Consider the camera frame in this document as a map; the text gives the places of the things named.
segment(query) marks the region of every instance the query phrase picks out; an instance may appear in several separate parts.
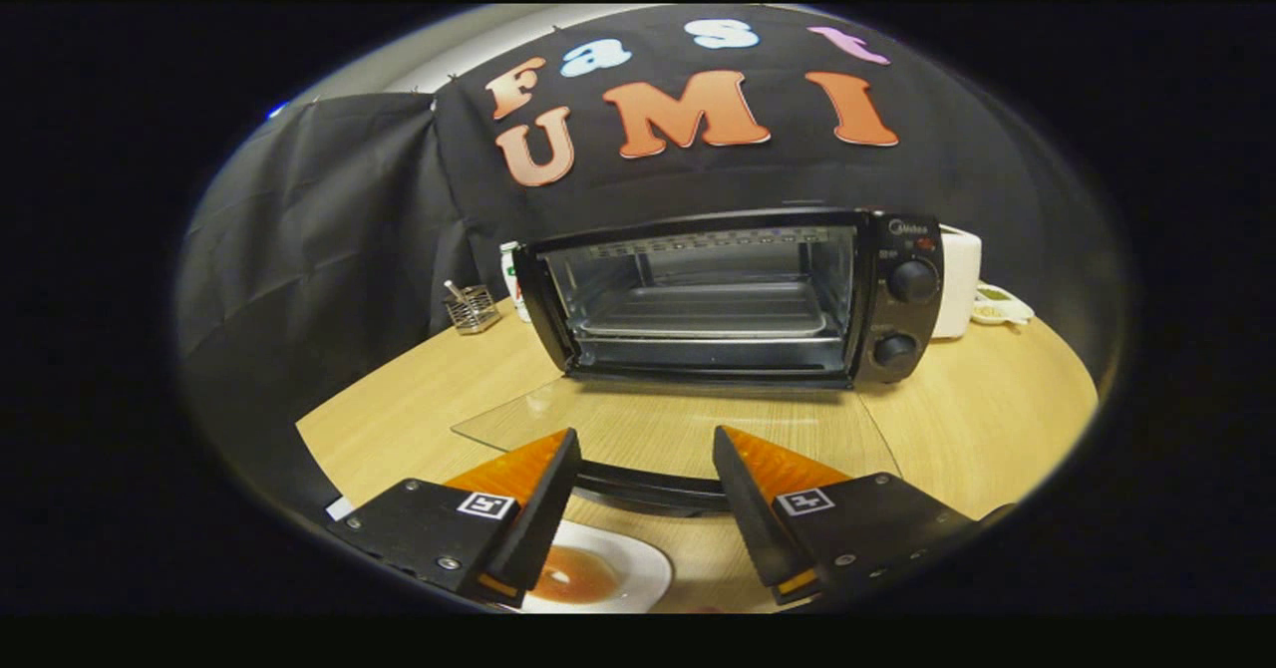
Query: sauce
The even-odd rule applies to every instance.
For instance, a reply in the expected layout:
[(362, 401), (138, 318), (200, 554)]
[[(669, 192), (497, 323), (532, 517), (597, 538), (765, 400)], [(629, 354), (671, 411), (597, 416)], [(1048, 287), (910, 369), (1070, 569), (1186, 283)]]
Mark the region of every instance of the sauce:
[(527, 595), (555, 603), (597, 603), (615, 594), (620, 579), (591, 551), (551, 546), (536, 588)]

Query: letter s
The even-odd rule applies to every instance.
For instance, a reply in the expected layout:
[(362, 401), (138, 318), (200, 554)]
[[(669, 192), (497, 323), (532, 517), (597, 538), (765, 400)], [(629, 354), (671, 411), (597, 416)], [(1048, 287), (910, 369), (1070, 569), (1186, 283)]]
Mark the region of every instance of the letter s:
[(695, 37), (695, 45), (720, 50), (721, 47), (753, 47), (758, 36), (740, 20), (692, 20), (683, 27)]

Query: white container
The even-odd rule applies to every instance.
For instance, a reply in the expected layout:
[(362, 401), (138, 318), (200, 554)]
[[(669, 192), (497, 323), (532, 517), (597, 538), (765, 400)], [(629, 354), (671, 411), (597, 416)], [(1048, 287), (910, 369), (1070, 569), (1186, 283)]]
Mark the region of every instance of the white container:
[(527, 303), (523, 301), (523, 289), (518, 286), (518, 274), (514, 273), (514, 250), (518, 250), (517, 241), (507, 241), (500, 245), (500, 273), (505, 274), (505, 286), (509, 294), (514, 297), (514, 309), (522, 321), (531, 324), (532, 317), (527, 314)]
[(930, 337), (957, 338), (965, 335), (975, 310), (984, 242), (947, 224), (939, 224), (939, 232), (944, 242), (944, 289), (939, 300), (939, 319), (935, 319), (935, 330)]

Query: wire basket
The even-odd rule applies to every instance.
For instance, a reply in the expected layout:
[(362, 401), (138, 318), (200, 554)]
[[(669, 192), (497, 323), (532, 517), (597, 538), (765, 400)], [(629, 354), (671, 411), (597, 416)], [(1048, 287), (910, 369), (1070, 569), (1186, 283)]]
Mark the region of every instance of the wire basket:
[(456, 326), (457, 331), (463, 335), (476, 335), (500, 321), (500, 310), (491, 300), (487, 287), (467, 286), (466, 289), (461, 289), (461, 294), (466, 296), (464, 301), (450, 294), (443, 297), (443, 306), (447, 306), (452, 326)]

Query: blue letter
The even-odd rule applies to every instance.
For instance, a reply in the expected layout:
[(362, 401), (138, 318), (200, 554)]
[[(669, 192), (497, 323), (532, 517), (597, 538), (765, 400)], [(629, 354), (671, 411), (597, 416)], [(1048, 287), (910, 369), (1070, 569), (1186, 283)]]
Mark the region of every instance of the blue letter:
[(695, 37), (695, 45), (717, 50), (720, 47), (753, 47), (758, 36), (740, 20), (693, 20), (683, 28)]
[(629, 57), (633, 57), (633, 52), (628, 52), (619, 40), (595, 40), (563, 55), (567, 64), (560, 71), (565, 78), (581, 76), (598, 68), (623, 65)]

